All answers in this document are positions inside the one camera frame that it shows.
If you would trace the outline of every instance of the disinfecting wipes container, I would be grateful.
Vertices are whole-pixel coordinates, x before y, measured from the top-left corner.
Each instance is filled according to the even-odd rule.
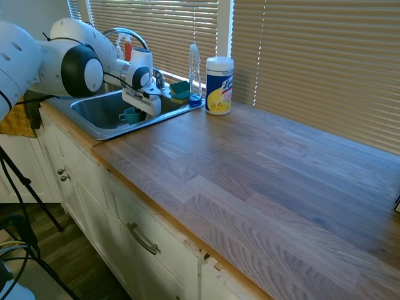
[[[206,111],[209,114],[227,114],[231,111],[233,59],[210,57],[206,69]]]

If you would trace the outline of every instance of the metal drawer pull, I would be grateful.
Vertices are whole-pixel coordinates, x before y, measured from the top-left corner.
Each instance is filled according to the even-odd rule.
[[[145,241],[143,241],[138,234],[135,232],[135,229],[138,227],[136,223],[129,224],[127,223],[127,228],[129,229],[129,232],[133,235],[135,240],[147,251],[149,251],[152,255],[157,254],[158,246],[157,244],[152,244],[152,245],[147,245]]]

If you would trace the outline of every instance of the teal mug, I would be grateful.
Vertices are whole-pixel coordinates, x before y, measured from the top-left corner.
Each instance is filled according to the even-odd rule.
[[[141,111],[136,107],[125,109],[123,114],[119,115],[121,121],[126,121],[129,125],[140,121]]]

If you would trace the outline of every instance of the kitchen cabinet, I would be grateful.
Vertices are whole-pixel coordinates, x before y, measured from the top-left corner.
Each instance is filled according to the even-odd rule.
[[[87,222],[91,228],[94,247],[100,252],[101,257],[111,267],[122,285],[126,286],[129,276],[128,257],[120,223],[110,217],[83,185],[78,187],[78,191],[87,211]]]
[[[141,204],[111,178],[104,183],[108,203],[115,202],[116,217],[124,226],[124,241],[132,270],[139,270],[141,299],[197,299],[198,259]],[[157,245],[150,253],[141,243]]]
[[[211,258],[41,115],[39,141],[62,205],[134,300],[255,300],[233,293],[238,283],[210,272]]]
[[[0,145],[12,159],[22,175],[32,181],[32,188],[45,203],[57,202],[55,195],[49,187],[48,173],[44,154],[38,139],[24,136],[9,136],[0,134]],[[14,173],[8,168],[14,184],[25,203],[36,203],[29,191],[23,186]],[[0,167],[0,203],[18,203],[18,198],[12,189],[3,169]]]
[[[69,167],[57,139],[59,129],[46,117],[44,117],[42,121],[46,130],[43,131],[40,129],[38,137],[41,142],[47,166],[54,175],[53,185],[59,189],[58,198],[61,199],[60,202],[75,220],[76,224],[81,228],[82,232],[90,239],[86,215],[78,193],[76,181],[74,180],[75,174]],[[64,170],[64,172],[58,174],[59,169]]]
[[[201,299],[202,300],[240,300],[231,292],[208,268],[201,269]]]

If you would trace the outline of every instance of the kitchen sink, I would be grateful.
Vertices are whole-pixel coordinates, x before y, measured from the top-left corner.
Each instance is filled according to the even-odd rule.
[[[166,93],[166,91],[163,91],[163,94],[160,115],[151,117],[142,113],[141,119],[136,124],[128,124],[119,120],[119,114],[132,107],[129,103],[123,101],[121,90],[85,99],[52,98],[47,102],[80,127],[86,134],[94,139],[103,141],[204,106],[204,100],[200,106],[192,107],[189,104],[172,102],[169,93]]]

